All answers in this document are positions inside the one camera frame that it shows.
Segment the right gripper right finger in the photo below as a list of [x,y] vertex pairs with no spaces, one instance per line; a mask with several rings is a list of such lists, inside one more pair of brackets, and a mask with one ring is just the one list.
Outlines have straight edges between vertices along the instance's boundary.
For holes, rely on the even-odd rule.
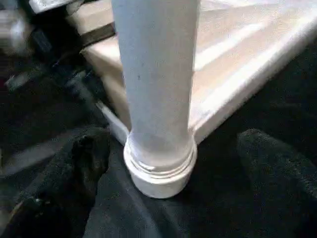
[[256,238],[317,236],[317,168],[290,145],[248,129],[237,152],[254,193]]

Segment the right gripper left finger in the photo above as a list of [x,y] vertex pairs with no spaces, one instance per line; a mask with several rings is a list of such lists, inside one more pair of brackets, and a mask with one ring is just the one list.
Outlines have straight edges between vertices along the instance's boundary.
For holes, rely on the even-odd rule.
[[14,198],[2,238],[81,238],[109,168],[111,134],[91,127],[68,141]]

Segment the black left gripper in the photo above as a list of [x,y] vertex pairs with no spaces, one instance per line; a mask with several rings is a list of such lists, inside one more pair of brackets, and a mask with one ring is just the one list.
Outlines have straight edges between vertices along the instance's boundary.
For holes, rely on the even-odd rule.
[[[6,4],[4,6],[4,53],[29,58],[37,54],[46,63],[61,58],[69,51],[79,34],[67,21],[67,4]],[[116,35],[115,23],[109,23],[81,35],[84,47]],[[100,126],[107,127],[102,112],[107,95],[100,78],[82,70],[64,83],[67,91],[78,99]]]

